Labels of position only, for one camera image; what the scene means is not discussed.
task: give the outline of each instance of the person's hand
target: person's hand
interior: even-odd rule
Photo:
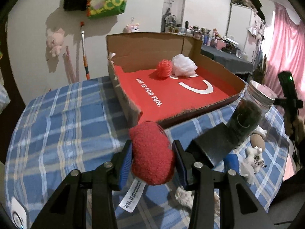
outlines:
[[[301,116],[298,116],[295,121],[291,124],[289,114],[284,115],[285,133],[290,136],[293,133],[292,126],[295,128],[295,139],[298,144],[305,138],[305,124]]]

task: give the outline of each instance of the screw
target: screw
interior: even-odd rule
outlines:
[[[112,167],[112,162],[106,162],[104,163],[105,168],[111,168]]]
[[[228,170],[228,174],[231,176],[235,176],[236,175],[236,171],[233,169]]]
[[[77,169],[72,170],[70,172],[70,175],[73,176],[73,177],[77,176],[78,175],[78,170]]]
[[[200,163],[200,162],[196,162],[196,163],[194,163],[194,166],[196,167],[196,168],[202,168],[203,167],[203,164],[202,163]]]

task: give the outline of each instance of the red loofah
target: red loofah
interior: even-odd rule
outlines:
[[[173,63],[170,60],[163,59],[157,65],[157,76],[159,78],[166,78],[172,74]]]
[[[144,122],[129,130],[132,140],[132,172],[148,185],[167,183],[174,174],[175,155],[169,140],[155,122]]]

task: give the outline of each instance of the brown ball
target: brown ball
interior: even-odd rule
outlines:
[[[262,148],[263,151],[264,151],[265,148],[266,148],[266,146],[265,146],[265,141],[263,140],[263,138],[262,138],[260,135],[258,135],[258,134],[256,134],[256,133],[254,133],[254,134],[251,135],[251,137],[250,137],[250,143],[251,143],[251,146],[252,146],[253,148],[254,148],[255,146],[257,146],[257,147]]]

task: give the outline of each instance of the dark jar contents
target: dark jar contents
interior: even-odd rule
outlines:
[[[265,113],[251,101],[241,99],[227,127],[235,133],[233,143],[241,145],[258,126]]]

